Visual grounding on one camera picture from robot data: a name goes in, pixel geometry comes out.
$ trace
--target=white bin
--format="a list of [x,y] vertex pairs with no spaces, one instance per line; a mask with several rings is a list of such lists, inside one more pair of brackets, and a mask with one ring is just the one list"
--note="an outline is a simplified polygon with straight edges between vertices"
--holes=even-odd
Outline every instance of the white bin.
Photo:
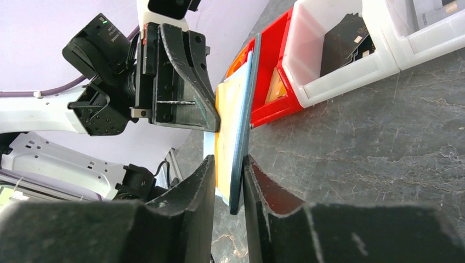
[[[418,30],[413,0],[369,0],[366,4],[379,15],[401,70],[465,47],[465,10]],[[457,0],[457,4],[463,6],[465,0]]]
[[[306,108],[398,73],[373,0],[298,0],[294,5],[282,67]],[[346,14],[361,13],[376,51],[320,78],[325,34]]]

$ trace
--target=white wall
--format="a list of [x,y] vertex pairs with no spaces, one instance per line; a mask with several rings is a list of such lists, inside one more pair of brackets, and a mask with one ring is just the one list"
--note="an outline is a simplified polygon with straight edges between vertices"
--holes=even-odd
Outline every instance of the white wall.
[[[135,0],[1,0],[0,90],[44,90],[80,74],[61,56],[62,48],[98,13],[128,35],[137,25]],[[186,17],[203,33],[211,54],[207,66],[212,85],[221,81],[268,0],[202,0]],[[179,147],[188,130],[140,121],[112,137],[89,137],[48,131],[41,136],[73,150],[116,163],[133,163],[155,172],[171,147]]]

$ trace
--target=orange bin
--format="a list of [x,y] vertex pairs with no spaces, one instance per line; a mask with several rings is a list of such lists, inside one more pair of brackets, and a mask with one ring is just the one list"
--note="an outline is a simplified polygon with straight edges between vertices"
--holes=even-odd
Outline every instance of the orange bin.
[[[254,128],[303,109],[299,104],[281,65],[291,15],[292,8],[262,31],[257,82],[252,103],[251,123]],[[255,39],[252,39],[236,57],[228,69],[226,77],[231,76],[246,62],[246,54],[253,49],[254,45]],[[265,103],[270,89],[271,77],[273,76],[275,68],[277,69],[279,77],[284,84],[286,94],[271,102]]]

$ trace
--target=scratched surface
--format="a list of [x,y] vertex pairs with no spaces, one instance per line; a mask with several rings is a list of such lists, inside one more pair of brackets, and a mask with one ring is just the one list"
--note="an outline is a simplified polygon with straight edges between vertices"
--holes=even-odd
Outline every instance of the scratched surface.
[[[271,0],[251,36],[293,0]],[[183,174],[201,163],[202,138],[179,149]],[[264,125],[251,132],[251,155],[306,201],[429,202],[465,239],[465,49]],[[217,263],[248,262],[243,209],[215,207]]]

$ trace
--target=plastic bin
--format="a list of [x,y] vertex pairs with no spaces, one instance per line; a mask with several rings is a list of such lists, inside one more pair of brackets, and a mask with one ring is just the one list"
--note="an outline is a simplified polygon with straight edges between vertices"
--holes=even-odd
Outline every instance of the plastic bin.
[[[258,75],[252,104],[251,123],[255,128],[303,109],[299,104],[292,86],[290,85],[281,66],[292,10],[293,8],[289,9],[262,31]],[[230,66],[228,73],[226,74],[227,77],[233,74],[246,62],[247,57],[245,54],[252,50],[254,45],[255,39],[252,39],[244,47]],[[269,103],[265,103],[270,87],[271,77],[275,68],[277,69],[279,77],[285,86],[286,95]]]
[[[400,71],[378,14],[365,7],[370,1],[298,0],[294,4],[282,67],[304,108]],[[345,15],[356,13],[362,14],[376,51],[320,78],[325,34]]]
[[366,6],[379,14],[401,70],[465,47],[465,10],[419,30],[413,0],[368,0]]

